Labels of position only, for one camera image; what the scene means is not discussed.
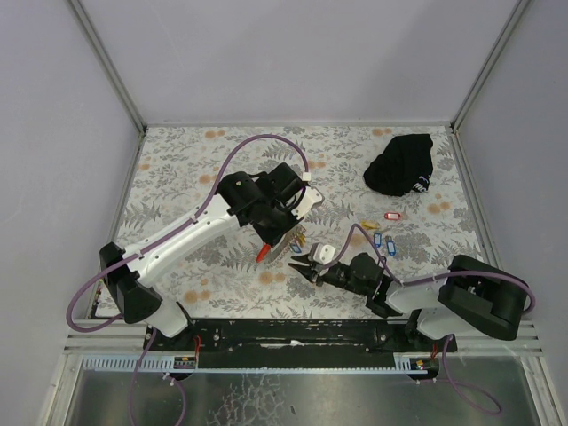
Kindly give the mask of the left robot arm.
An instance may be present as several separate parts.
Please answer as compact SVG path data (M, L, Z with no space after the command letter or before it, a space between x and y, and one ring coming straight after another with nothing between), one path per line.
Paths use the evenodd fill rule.
M189 317L155 286L172 265L248 225L272 249L322 200L309 176L298 176L285 162L257 175L229 174L194 211L154 235L126 248L113 242L103 247L99 257L108 271L103 279L106 289L125 323L143 322L175 337L188 328Z

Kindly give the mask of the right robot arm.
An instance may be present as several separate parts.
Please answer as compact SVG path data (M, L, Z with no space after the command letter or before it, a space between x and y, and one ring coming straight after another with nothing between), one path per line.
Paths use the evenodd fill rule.
M311 255L294 256L289 266L318 286L363 296L366 308L380 318L406 315L411 329L430 340L476 330L513 341L535 305L524 281L465 255L455 256L445 271L401 284L367 253L328 269Z

